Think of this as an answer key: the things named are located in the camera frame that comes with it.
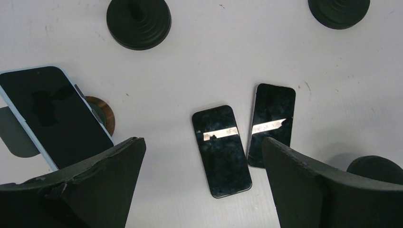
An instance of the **phone screen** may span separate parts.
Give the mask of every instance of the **phone screen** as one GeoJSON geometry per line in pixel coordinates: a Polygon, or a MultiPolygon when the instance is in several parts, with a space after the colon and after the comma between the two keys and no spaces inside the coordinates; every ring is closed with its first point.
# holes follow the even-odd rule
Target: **phone screen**
{"type": "Polygon", "coordinates": [[[0,86],[57,168],[113,147],[109,135],[59,68],[4,73],[0,86]]]}
{"type": "Polygon", "coordinates": [[[231,107],[197,112],[192,122],[213,197],[250,189],[252,179],[231,107]]]}
{"type": "Polygon", "coordinates": [[[250,166],[265,167],[262,154],[264,138],[272,137],[290,146],[294,105],[295,91],[292,88],[267,84],[258,86],[248,151],[250,166]]]}

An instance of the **ridged black disc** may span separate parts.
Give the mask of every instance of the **ridged black disc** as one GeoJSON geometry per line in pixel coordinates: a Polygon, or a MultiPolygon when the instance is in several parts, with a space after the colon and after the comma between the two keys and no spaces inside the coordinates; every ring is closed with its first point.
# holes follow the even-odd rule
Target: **ridged black disc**
{"type": "Polygon", "coordinates": [[[146,50],[166,38],[171,28],[171,13],[164,0],[112,0],[106,22],[119,44],[146,50]]]}
{"type": "Polygon", "coordinates": [[[314,17],[331,29],[347,29],[361,21],[370,0],[308,0],[314,17]]]}

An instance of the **smartphone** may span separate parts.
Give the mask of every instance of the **smartphone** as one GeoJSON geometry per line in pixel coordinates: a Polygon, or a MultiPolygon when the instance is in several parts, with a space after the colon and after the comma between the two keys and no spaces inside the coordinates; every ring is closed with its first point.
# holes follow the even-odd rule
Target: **smartphone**
{"type": "Polygon", "coordinates": [[[250,166],[265,168],[262,155],[264,138],[272,137],[290,146],[294,106],[294,89],[268,84],[258,85],[248,150],[250,166]]]}
{"type": "Polygon", "coordinates": [[[53,171],[114,145],[78,87],[60,68],[3,73],[0,95],[53,171]]]}
{"type": "Polygon", "coordinates": [[[192,122],[212,196],[249,190],[252,179],[231,107],[197,112],[192,122]]]}

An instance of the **black knob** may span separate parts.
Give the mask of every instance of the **black knob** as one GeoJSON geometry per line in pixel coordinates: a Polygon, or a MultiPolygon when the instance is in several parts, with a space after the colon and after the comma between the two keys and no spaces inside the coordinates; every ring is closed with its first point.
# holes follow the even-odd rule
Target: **black knob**
{"type": "Polygon", "coordinates": [[[361,21],[370,0],[308,0],[314,17],[331,29],[347,29],[361,21]]]}
{"type": "Polygon", "coordinates": [[[166,38],[171,28],[171,13],[164,0],[112,0],[106,23],[119,44],[146,50],[166,38]]]}

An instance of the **brown circular ring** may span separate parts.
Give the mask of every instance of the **brown circular ring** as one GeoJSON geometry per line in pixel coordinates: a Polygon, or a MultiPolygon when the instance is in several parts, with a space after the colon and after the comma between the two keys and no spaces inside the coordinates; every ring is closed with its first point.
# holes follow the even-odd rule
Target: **brown circular ring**
{"type": "Polygon", "coordinates": [[[105,101],[97,97],[86,96],[86,100],[88,103],[95,104],[102,110],[106,119],[105,128],[112,136],[115,131],[115,114],[113,113],[112,108],[105,101]]]}

